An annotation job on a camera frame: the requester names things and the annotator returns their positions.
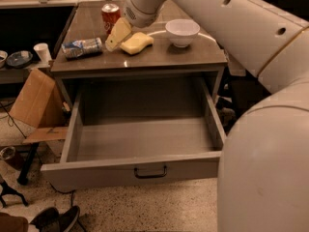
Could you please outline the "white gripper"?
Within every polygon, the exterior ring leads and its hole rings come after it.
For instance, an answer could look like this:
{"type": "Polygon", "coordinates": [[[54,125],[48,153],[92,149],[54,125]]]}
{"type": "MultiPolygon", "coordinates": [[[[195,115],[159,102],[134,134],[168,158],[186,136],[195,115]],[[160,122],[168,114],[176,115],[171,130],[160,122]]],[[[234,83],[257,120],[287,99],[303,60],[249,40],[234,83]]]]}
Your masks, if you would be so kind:
{"type": "Polygon", "coordinates": [[[126,0],[124,3],[124,16],[117,20],[105,41],[105,46],[109,51],[115,50],[131,34],[131,25],[144,28],[155,22],[157,1],[126,0]]]}

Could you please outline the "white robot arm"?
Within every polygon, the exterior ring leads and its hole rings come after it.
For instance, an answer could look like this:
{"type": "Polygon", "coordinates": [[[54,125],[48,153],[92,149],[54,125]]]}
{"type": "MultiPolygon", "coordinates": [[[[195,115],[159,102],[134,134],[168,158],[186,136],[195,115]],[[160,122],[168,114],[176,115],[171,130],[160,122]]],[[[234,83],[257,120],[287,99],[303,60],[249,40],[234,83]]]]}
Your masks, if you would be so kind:
{"type": "MultiPolygon", "coordinates": [[[[172,0],[228,52],[238,121],[218,170],[219,232],[309,232],[309,0],[172,0]]],[[[126,0],[152,24],[165,0],[126,0]]]]}

